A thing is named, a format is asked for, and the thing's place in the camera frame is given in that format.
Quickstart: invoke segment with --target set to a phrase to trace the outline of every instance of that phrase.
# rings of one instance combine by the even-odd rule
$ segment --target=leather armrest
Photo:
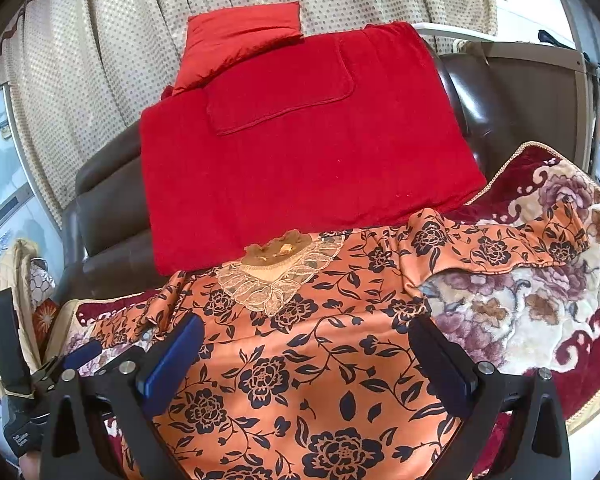
[[[466,123],[466,117],[464,116],[462,101],[458,96],[456,87],[443,61],[433,51],[429,43],[427,43],[426,41],[424,41],[424,43],[427,45],[427,47],[429,47],[429,51],[431,52],[431,56],[433,57],[433,63],[436,65],[436,70],[438,71],[438,76],[440,76],[442,86],[445,89],[446,97],[449,99],[449,103],[453,108],[454,115],[456,116],[456,122],[458,122],[458,126],[460,127],[460,132],[462,133],[462,136],[466,139],[467,137],[469,137],[470,132]]]
[[[149,227],[140,158],[118,168],[76,199],[82,242],[89,256]]]
[[[85,255],[76,199],[71,200],[62,212],[62,250],[65,267],[81,262]]]
[[[87,192],[118,168],[140,156],[140,130],[136,121],[110,140],[78,170],[75,176],[77,195]]]
[[[446,54],[440,60],[462,103],[466,141],[484,175],[491,178],[524,142],[521,125],[484,58]]]
[[[92,295],[82,272],[82,262],[77,262],[64,268],[60,281],[51,294],[51,300],[63,306],[69,300],[87,300],[91,299]]]
[[[155,269],[151,231],[147,230],[92,256],[84,274],[94,300],[118,298],[163,286],[168,277]]]

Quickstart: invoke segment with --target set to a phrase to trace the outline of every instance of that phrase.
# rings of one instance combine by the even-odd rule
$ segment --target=red towel
[[[306,38],[169,97],[140,121],[155,263],[239,258],[289,229],[402,224],[485,180],[405,23]]]

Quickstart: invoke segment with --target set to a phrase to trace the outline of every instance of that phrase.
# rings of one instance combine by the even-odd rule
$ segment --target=orange floral blanket
[[[186,312],[203,318],[201,358],[154,419],[192,478],[415,479],[458,424],[409,345],[408,322],[430,311],[417,286],[451,268],[556,266],[587,247],[567,202],[515,228],[423,210],[399,228],[312,235],[272,266],[177,273],[90,335],[115,348],[162,338]]]

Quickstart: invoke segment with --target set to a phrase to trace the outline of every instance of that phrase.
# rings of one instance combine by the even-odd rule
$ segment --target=beige polka dot curtain
[[[173,83],[189,15],[285,1],[29,0],[0,42],[0,84],[11,85],[24,155],[58,223],[78,168]],[[393,20],[496,32],[495,0],[299,1],[307,35]]]

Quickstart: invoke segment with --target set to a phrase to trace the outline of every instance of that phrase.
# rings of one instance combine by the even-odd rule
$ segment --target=lace doily
[[[247,270],[250,266],[242,265],[240,261],[221,267],[216,272],[216,277],[222,290],[237,303],[254,312],[275,316],[301,285],[333,261],[343,243],[343,235],[320,238],[312,242],[300,251],[301,257],[298,261],[272,282],[249,274]]]

